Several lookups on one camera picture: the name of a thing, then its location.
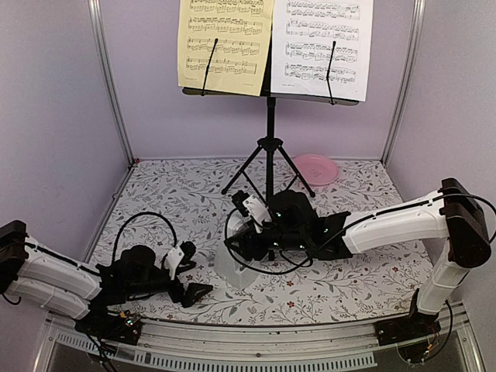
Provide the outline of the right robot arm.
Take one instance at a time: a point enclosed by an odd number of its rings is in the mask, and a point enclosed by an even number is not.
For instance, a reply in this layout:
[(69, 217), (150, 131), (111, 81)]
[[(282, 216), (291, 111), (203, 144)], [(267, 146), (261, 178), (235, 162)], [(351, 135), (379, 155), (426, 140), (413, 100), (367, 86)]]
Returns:
[(491, 257), (495, 238), (487, 231), (485, 199), (470, 194), (455, 178), (413, 201), (369, 212), (320, 216), (307, 196), (281, 191), (263, 203), (244, 191), (232, 202), (247, 219), (240, 229), (225, 228), (224, 244), (244, 267), (270, 251), (302, 251), (308, 260), (351, 258), (382, 246), (420, 239), (444, 239), (430, 278), (412, 297), (401, 331), (416, 338), (434, 322), (445, 300), (470, 270)]

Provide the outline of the black perforated music stand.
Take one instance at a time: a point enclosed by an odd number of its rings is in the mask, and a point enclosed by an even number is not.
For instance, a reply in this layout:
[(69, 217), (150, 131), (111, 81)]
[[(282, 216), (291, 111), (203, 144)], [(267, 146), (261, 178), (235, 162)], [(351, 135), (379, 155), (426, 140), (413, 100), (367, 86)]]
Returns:
[[(282, 232), (287, 232), (293, 229), (312, 229), (322, 234), (322, 242), (314, 250), (299, 250), (306, 254), (307, 260), (340, 260), (351, 258), (353, 254), (346, 246), (343, 236), (346, 233), (344, 229), (345, 221), (350, 213), (341, 212), (334, 215), (324, 217), (318, 216), (318, 213), (311, 206), (308, 196), (302, 192), (291, 190), (291, 186), (296, 180), (299, 180), (311, 197), (315, 197), (315, 192), (303, 178), (300, 171), (295, 166), (293, 160), (289, 157), (283, 148), (283, 141), (275, 136), (275, 108), (276, 98), (270, 91), (270, 66), (271, 58), (267, 58), (267, 66), (263, 78), (261, 95), (267, 99), (267, 134), (265, 137), (257, 140), (257, 147), (245, 161), (245, 163), (235, 173), (229, 183), (221, 190), (224, 195), (234, 185), (239, 177), (243, 176), (256, 192), (254, 195), (258, 197), (269, 209), (271, 222), (265, 222), (262, 225), (258, 224), (250, 217), (249, 222), (245, 222), (244, 229), (254, 227), (258, 233), (265, 229), (276, 228)], [(260, 152), (266, 154), (266, 180), (265, 194), (262, 195), (254, 185), (250, 176), (246, 173), (248, 166), (254, 162)], [(274, 155), (280, 153), (286, 163), (294, 171), (294, 176), (288, 186), (276, 193), (274, 191)], [(269, 250), (265, 257), (272, 258), (276, 252), (290, 252), (287, 250)]]

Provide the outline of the white metronome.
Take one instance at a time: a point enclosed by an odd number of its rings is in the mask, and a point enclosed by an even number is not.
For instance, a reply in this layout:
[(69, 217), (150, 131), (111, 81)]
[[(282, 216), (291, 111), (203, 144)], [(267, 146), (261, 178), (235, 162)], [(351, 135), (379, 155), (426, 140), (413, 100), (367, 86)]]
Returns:
[(251, 285), (258, 277), (256, 271), (250, 270), (247, 266), (252, 266), (254, 261), (244, 260), (238, 253), (231, 249), (233, 256), (226, 247), (225, 240), (232, 237), (237, 232), (241, 232), (245, 226), (245, 219), (235, 210), (228, 215), (222, 231), (222, 242), (218, 246), (215, 254), (214, 269), (215, 272), (228, 284), (233, 287), (244, 290)]

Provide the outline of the white sheet music page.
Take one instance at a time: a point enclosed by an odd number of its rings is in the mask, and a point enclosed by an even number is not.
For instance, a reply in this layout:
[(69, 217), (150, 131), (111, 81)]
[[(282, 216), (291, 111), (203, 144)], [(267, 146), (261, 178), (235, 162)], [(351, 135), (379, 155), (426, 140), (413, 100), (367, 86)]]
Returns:
[(276, 1), (271, 92), (365, 101), (373, 17), (372, 1)]

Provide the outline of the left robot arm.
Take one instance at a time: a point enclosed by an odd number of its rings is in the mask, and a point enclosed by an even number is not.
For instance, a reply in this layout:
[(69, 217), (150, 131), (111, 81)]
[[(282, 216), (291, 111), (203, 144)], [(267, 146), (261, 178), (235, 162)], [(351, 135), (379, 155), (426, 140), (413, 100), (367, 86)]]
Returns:
[(90, 265), (47, 248), (27, 233), (24, 222), (13, 220), (1, 227), (1, 293), (84, 319), (98, 336), (109, 336), (115, 320), (102, 308), (159, 293), (189, 308), (211, 292), (210, 284), (183, 285), (178, 278), (195, 266), (194, 251), (186, 242), (171, 249), (158, 267), (154, 251), (137, 245), (108, 266)]

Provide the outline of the yellow sheet music page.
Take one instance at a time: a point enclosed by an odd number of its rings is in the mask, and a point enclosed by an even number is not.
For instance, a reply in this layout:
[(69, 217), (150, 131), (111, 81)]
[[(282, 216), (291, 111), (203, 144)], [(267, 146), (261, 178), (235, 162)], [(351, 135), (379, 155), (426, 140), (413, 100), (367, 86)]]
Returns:
[(273, 10), (273, 1), (181, 1), (178, 85), (259, 96), (269, 54)]

